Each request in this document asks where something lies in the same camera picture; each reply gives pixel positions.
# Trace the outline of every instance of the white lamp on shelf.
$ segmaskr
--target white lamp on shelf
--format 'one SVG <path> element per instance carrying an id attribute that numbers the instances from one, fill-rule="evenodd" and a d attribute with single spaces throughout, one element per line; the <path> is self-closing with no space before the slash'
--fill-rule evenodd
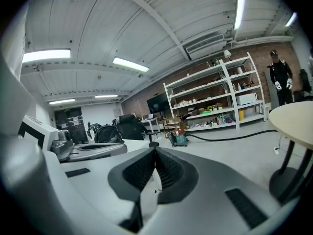
<path id="1" fill-rule="evenodd" d="M 230 60 L 230 56 L 231 56 L 231 53 L 229 52 L 229 50 L 224 50 L 224 57 L 229 58 Z"/>

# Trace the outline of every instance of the white microwave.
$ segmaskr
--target white microwave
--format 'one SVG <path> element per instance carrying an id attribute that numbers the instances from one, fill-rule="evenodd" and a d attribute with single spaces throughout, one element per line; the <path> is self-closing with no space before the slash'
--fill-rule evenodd
<path id="1" fill-rule="evenodd" d="M 250 104 L 258 100 L 256 93 L 250 93 L 246 95 L 236 96 L 238 105 Z"/>

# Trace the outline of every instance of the black monitor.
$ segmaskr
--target black monitor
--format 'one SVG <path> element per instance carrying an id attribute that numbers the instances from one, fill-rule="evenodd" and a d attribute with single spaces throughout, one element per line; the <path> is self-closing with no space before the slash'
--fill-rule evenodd
<path id="1" fill-rule="evenodd" d="M 150 113 L 164 112 L 170 108 L 166 93 L 160 94 L 147 100 Z"/>

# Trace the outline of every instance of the hand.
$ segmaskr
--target hand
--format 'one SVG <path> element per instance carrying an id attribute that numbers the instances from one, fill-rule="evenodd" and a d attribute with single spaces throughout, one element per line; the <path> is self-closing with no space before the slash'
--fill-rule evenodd
<path id="1" fill-rule="evenodd" d="M 275 86 L 276 86 L 277 90 L 279 90 L 279 91 L 282 89 L 282 87 L 280 86 L 280 83 L 278 81 L 275 82 Z"/>
<path id="2" fill-rule="evenodd" d="M 291 90 L 292 89 L 292 79 L 291 78 L 288 78 L 287 80 L 287 89 Z"/>

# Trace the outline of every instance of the gray floor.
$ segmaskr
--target gray floor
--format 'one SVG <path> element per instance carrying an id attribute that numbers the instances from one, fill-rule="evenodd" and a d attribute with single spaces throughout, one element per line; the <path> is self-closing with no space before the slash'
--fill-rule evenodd
<path id="1" fill-rule="evenodd" d="M 209 132 L 190 132 L 196 136 L 207 139 L 223 139 L 249 135 L 251 133 L 273 129 L 269 121 L 255 121 L 242 125 L 239 130 L 233 127 L 221 128 Z M 253 137 L 233 140 L 206 142 L 194 137 L 188 137 L 188 146 L 172 147 L 170 141 L 164 137 L 163 133 L 158 135 L 160 147 L 172 148 L 182 152 L 187 152 L 206 159 L 212 159 L 230 166 L 248 179 L 268 190 L 271 175 L 279 169 L 288 148 L 289 140 L 282 136 L 280 141 L 279 154 L 276 155 L 274 147 L 278 147 L 281 134 L 269 132 Z M 296 144 L 291 156 L 289 167 L 298 168 L 305 148 Z M 146 185 L 141 195 L 141 206 L 146 222 L 157 208 L 156 184 L 151 179 Z"/>

